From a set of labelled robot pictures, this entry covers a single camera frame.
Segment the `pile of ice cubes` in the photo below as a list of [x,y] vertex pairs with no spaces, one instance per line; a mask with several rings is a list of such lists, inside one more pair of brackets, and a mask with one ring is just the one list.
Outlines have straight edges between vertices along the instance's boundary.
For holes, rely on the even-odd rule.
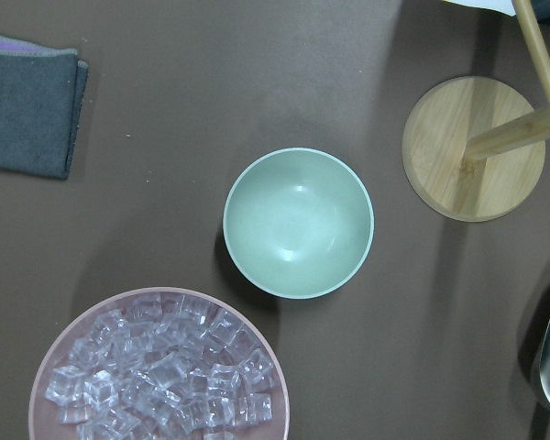
[[234,439],[273,419],[277,382],[234,313],[155,292],[96,315],[44,396],[81,439]]

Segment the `green bowl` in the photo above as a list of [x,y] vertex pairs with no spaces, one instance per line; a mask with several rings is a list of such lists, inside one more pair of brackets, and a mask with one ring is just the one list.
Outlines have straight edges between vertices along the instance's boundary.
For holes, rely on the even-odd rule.
[[373,243],[369,193],[342,160],[312,148],[256,159],[236,178],[222,232],[240,273],[269,294],[312,299],[346,284]]

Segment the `wooden mug tree stand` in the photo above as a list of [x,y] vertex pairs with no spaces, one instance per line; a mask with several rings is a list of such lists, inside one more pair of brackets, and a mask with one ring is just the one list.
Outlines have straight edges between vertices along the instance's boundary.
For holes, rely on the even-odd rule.
[[402,163],[419,197],[441,215],[489,221],[517,208],[538,183],[550,138],[550,57],[529,1],[515,1],[548,105],[539,110],[509,85],[481,76],[437,84],[410,112]]

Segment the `grey folded cloth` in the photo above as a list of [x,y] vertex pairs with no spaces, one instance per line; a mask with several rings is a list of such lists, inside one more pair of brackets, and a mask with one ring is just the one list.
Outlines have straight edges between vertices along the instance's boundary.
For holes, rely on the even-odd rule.
[[0,36],[0,171],[69,178],[89,65]]

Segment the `pink bowl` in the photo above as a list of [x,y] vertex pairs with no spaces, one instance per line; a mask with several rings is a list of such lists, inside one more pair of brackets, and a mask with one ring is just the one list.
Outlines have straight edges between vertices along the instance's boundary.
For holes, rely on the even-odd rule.
[[126,291],[107,298],[76,317],[55,339],[43,358],[30,393],[28,405],[28,437],[30,439],[75,439],[77,434],[71,425],[58,423],[57,405],[44,397],[51,371],[59,366],[71,351],[74,340],[89,329],[95,318],[109,310],[128,305],[137,297],[152,293],[168,295],[185,294],[203,298],[236,315],[257,336],[270,355],[278,375],[278,386],[272,392],[273,420],[255,428],[249,428],[237,435],[239,439],[286,439],[290,432],[290,398],[281,364],[274,350],[259,329],[236,308],[198,291],[176,287],[147,287]]

